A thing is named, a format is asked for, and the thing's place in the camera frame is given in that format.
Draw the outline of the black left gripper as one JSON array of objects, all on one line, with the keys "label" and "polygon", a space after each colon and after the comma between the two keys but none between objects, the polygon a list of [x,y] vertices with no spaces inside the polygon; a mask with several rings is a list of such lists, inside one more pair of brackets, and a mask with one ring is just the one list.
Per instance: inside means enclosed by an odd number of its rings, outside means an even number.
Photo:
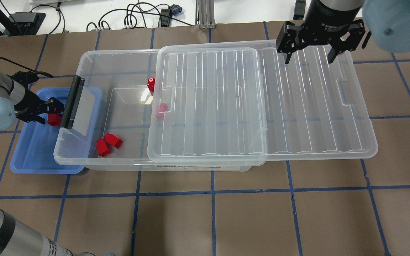
[{"label": "black left gripper", "polygon": [[24,89],[24,96],[14,108],[16,118],[25,122],[37,122],[42,125],[46,123],[45,118],[40,115],[43,113],[64,113],[64,104],[56,98],[49,98],[47,101],[41,100],[39,96],[30,91],[29,84],[39,80],[39,75],[53,78],[53,76],[43,71],[19,71],[11,76],[11,78],[21,84]]}]

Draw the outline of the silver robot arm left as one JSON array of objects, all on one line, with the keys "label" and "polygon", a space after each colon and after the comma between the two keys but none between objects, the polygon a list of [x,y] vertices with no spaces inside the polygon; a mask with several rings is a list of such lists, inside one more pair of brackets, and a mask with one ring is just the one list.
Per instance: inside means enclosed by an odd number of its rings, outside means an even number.
[{"label": "silver robot arm left", "polygon": [[45,124],[42,114],[63,115],[65,107],[62,102],[54,97],[42,100],[29,89],[29,85],[38,81],[39,76],[52,78],[49,73],[25,66],[23,71],[13,75],[0,71],[0,131],[10,128],[17,119],[25,123]]}]

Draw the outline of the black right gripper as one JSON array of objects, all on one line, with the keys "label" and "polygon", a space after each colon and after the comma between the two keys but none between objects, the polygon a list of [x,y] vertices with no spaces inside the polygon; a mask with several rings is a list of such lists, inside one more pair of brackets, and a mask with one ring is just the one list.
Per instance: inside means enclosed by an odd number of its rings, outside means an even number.
[{"label": "black right gripper", "polygon": [[307,46],[330,45],[328,63],[332,64],[344,51],[354,51],[366,29],[356,15],[363,0],[312,0],[300,25],[285,21],[275,41],[278,53],[289,64],[292,53]]}]

